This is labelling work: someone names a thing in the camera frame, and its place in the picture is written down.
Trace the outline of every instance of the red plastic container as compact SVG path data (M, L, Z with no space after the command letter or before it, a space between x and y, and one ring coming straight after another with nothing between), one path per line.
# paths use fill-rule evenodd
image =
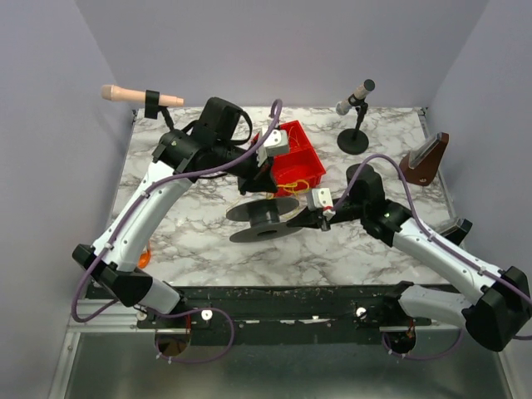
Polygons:
M288 132L290 152L274 158L272 173L277 185L290 185L297 180L306 180L310 188L316 187L325 175L325 168L301 124L299 121L292 121L283 123L279 127ZM297 192L305 189L307 185L298 182L297 186L288 188L288 191L285 188L279 188L274 196L286 197L293 195L290 191Z

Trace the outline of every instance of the marble tabletop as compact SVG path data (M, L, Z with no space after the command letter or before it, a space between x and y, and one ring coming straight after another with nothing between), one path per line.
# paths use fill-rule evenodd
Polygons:
M254 128L267 125L268 107L244 108ZM200 115L200 108L171 111L176 128ZM374 153L384 153L397 162L424 140L415 110L370 108L362 129L369 137L365 154L346 155L336 144L338 133L355 125L356 113L338 116L333 108L283 108L281 121L301 122L327 173L321 186L339 196L346 187L345 171ZM242 122L236 136L246 136ZM151 152L167 128L144 118L139 111L126 157L113 217L135 191L151 161ZM387 197L406 204L397 173L384 160L372 162L381 174ZM426 188L411 185L414 203L428 224L450 217L438 179ZM236 178L199 180L172 207L154 232L152 258L147 273L174 285L338 285L394 284L401 280L444 283L429 268L368 236L358 222L336 224L329 232L303 229L288 237L252 244L233 244L229 236L248 224L225 218L227 209L263 195L241 196Z

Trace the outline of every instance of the microphone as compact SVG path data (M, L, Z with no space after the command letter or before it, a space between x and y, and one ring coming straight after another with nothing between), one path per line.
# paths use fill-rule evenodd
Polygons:
M353 107L349 101L351 97L354 97L354 101L362 101L373 90L375 90L375 82L371 79L366 79L348 98L336 104L336 113L341 116L346 115Z
M146 92L124 89L116 85L104 85L101 87L101 97L109 101L132 101L145 104ZM185 100L175 96L159 95L160 106L183 106Z

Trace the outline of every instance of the gray disc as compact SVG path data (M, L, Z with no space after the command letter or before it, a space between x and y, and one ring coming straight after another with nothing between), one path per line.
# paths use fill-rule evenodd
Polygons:
M256 214L265 213L268 209L277 208L277 214L292 212L299 205L299 201L291 197L274 199L258 199L246 202L227 211L225 217L234 222L249 222Z
M302 227L288 227L286 222L262 224L239 231L229 237L232 243L257 243L267 239L278 239L298 232Z

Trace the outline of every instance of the microphone stand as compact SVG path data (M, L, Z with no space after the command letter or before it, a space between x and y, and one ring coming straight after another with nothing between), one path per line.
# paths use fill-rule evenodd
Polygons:
M340 150L349 155L359 155L369 146L369 139L366 133L360 130L360 125L364 121L366 116L368 105L365 100L358 100L355 96L351 95L349 98L349 104L355 107L357 110L357 124L355 128L345 129L337 138L338 147Z

